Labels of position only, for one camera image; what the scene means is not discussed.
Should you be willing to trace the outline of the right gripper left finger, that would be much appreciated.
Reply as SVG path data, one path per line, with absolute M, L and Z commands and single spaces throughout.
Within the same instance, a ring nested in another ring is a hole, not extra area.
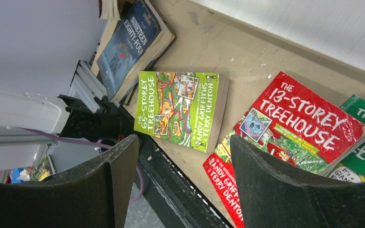
M 0 228 L 122 228 L 138 154 L 132 134 L 42 181 L 0 183 Z

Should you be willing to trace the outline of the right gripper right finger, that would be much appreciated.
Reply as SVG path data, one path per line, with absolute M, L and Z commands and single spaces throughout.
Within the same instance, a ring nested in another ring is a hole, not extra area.
M 365 228 L 365 182 L 304 171 L 237 135 L 231 157 L 245 227 Z

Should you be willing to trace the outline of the green 65-Storey Treehouse book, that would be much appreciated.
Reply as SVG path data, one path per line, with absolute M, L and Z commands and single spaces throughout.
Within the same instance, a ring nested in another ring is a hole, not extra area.
M 219 73 L 141 71 L 134 130 L 213 153 L 229 86 Z

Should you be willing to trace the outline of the Nineteen Eighty-Four blue book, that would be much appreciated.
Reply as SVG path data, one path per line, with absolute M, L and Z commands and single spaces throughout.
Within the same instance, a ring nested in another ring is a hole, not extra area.
M 137 0 L 118 21 L 95 63 L 110 102 L 119 103 L 174 42 L 175 35 L 149 0 Z

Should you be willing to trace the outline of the Jane Eyre book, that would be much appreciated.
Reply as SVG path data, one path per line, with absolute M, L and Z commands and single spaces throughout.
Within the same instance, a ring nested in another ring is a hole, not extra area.
M 98 0 L 99 18 L 121 20 L 127 15 L 131 6 L 128 0 Z

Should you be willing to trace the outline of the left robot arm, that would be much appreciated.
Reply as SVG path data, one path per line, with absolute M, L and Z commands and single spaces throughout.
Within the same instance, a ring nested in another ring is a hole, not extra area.
M 79 98 L 49 96 L 0 87 L 0 126 L 20 128 L 69 143 L 110 148 L 128 136 L 118 107 L 94 97 L 92 111 Z

